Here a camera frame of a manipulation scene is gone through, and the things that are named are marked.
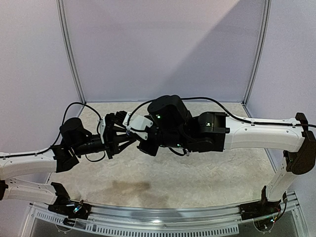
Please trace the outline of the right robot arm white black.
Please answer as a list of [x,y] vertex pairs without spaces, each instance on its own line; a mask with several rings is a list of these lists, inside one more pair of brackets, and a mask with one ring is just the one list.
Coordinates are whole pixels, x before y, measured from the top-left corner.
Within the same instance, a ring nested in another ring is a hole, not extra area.
[[174,151],[222,152],[238,148],[267,148],[283,151],[280,171],[262,190],[255,205],[259,215],[274,208],[299,175],[316,163],[316,139],[303,113],[285,120],[238,117],[227,109],[192,116],[177,95],[165,95],[146,102],[148,114],[135,113],[127,120],[129,130],[139,138],[139,150],[151,156],[159,147]]

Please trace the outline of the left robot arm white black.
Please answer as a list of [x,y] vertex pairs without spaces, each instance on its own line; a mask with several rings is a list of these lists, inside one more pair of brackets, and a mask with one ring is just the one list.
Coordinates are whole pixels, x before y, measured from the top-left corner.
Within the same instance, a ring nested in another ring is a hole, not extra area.
[[62,214],[70,214],[73,203],[60,183],[41,184],[19,180],[19,176],[34,173],[62,173],[79,164],[82,155],[104,152],[109,158],[120,153],[136,140],[125,129],[113,123],[104,128],[109,141],[92,134],[79,118],[70,118],[60,126],[62,141],[48,150],[29,154],[1,154],[0,198],[19,199],[54,205]]

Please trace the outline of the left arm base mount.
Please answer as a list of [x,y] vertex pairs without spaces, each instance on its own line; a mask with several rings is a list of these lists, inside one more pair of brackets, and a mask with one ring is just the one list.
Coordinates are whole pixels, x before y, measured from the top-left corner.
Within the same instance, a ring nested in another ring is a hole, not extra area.
[[51,185],[55,189],[56,200],[48,206],[49,211],[67,216],[68,219],[88,219],[92,205],[85,203],[84,200],[71,200],[68,192],[60,183],[51,182]]

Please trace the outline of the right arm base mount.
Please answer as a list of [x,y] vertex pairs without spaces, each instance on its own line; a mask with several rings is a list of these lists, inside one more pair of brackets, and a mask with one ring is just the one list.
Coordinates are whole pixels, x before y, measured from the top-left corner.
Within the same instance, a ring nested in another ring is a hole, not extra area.
[[257,229],[262,229],[264,225],[273,225],[277,222],[285,213],[287,208],[287,195],[286,192],[282,195],[282,201],[284,203],[284,208],[281,208],[281,200],[279,201],[268,201],[266,195],[267,186],[264,186],[261,191],[261,199],[259,201],[249,202],[239,205],[239,210],[241,214],[241,219],[249,220],[264,216],[270,216],[270,218],[264,220],[255,220],[254,225]]

